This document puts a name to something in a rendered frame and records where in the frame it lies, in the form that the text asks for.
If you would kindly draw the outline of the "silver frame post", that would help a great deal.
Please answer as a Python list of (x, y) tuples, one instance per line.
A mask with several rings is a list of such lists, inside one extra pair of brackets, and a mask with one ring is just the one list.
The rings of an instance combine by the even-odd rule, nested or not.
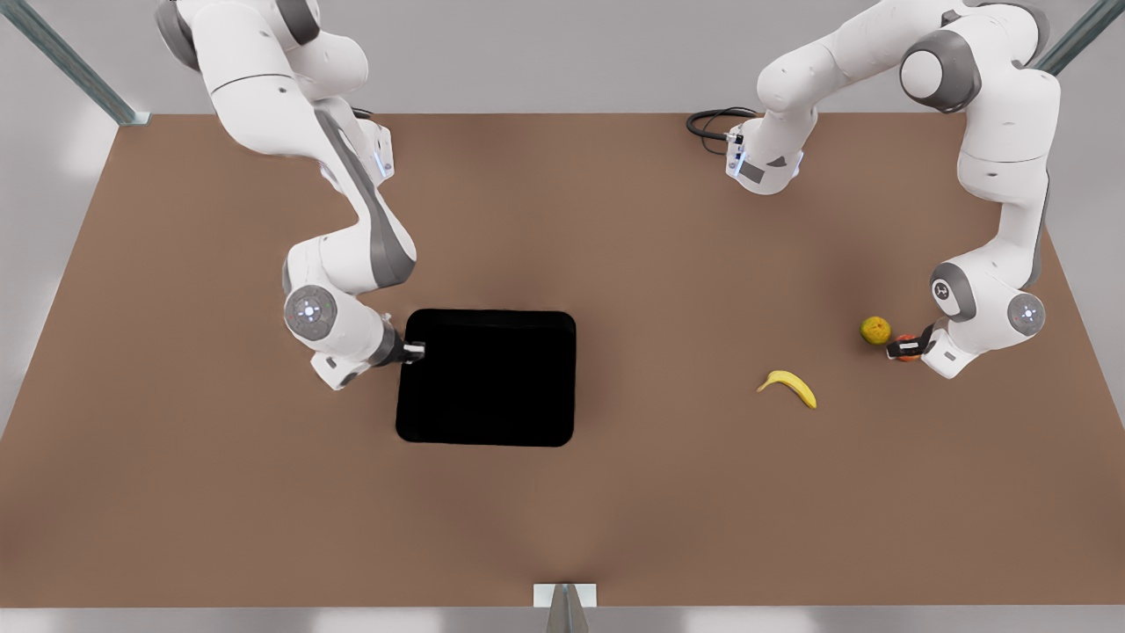
[(1052, 76), (1060, 75), (1122, 13), (1125, 13), (1125, 0), (1097, 0), (1033, 67)]
[(0, 0), (0, 13), (118, 126), (148, 125), (151, 114), (135, 111), (26, 0)]
[(544, 633), (590, 633), (586, 608), (598, 607), (598, 585), (534, 584), (532, 606), (548, 611)]

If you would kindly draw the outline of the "yellow banana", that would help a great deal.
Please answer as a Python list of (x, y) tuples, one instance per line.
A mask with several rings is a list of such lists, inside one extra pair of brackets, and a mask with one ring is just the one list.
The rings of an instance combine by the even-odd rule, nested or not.
[(802, 378), (795, 376), (795, 373), (788, 372), (788, 370), (771, 370), (767, 377), (765, 377), (763, 383), (756, 388), (756, 392), (762, 394), (770, 385), (788, 386), (788, 388), (791, 389), (791, 391), (795, 394), (809, 409), (818, 409), (816, 394), (813, 394), (811, 387), (807, 385)]

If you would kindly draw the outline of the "black storage box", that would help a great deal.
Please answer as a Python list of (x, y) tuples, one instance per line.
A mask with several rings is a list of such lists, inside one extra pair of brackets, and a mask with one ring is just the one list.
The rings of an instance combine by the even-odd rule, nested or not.
[(577, 327), (565, 311), (418, 309), (396, 431), (410, 442), (562, 447), (574, 433)]

